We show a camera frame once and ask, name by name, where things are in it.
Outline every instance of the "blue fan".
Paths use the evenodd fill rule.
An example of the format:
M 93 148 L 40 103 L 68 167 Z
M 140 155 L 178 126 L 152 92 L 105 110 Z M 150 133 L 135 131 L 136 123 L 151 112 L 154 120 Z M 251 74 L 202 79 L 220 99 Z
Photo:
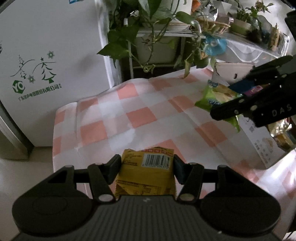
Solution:
M 226 51 L 226 40 L 211 35 L 206 35 L 205 43 L 207 46 L 204 49 L 204 52 L 209 56 L 216 56 L 223 54 Z

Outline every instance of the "tablecloth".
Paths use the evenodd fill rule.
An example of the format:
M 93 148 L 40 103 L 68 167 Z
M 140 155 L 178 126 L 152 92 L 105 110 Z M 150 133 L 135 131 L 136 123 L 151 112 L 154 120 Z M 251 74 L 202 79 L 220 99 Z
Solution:
M 296 153 L 271 168 L 264 165 L 243 131 L 194 106 L 212 72 L 191 69 L 152 79 L 132 79 L 91 98 L 57 110 L 53 136 L 54 171 L 106 163 L 124 149 L 172 148 L 185 162 L 216 169 L 224 164 L 276 197 L 281 218 L 275 234 L 283 238 L 296 210 Z M 201 197 L 214 190 L 204 184 Z

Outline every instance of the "bottle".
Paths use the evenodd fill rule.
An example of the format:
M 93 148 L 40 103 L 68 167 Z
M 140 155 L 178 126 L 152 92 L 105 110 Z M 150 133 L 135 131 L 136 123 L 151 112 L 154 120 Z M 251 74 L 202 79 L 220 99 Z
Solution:
M 275 27 L 272 28 L 270 39 L 268 42 L 268 49 L 272 51 L 276 51 L 278 48 L 280 42 L 280 32 L 279 32 L 279 26 L 278 24 L 275 25 Z

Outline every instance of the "barcode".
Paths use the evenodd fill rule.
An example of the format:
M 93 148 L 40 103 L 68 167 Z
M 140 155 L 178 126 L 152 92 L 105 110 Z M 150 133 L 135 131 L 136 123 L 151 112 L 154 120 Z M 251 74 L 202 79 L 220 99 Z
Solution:
M 170 166 L 170 158 L 166 155 L 145 153 L 142 166 L 168 169 Z

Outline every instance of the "green pot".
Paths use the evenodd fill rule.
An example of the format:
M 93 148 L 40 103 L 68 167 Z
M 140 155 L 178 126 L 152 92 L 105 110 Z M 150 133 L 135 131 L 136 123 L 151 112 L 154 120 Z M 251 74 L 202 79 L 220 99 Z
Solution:
M 235 32 L 244 36 L 247 36 L 247 34 L 252 31 L 252 25 L 238 20 L 238 19 L 234 19 L 233 23 L 231 24 L 231 32 Z

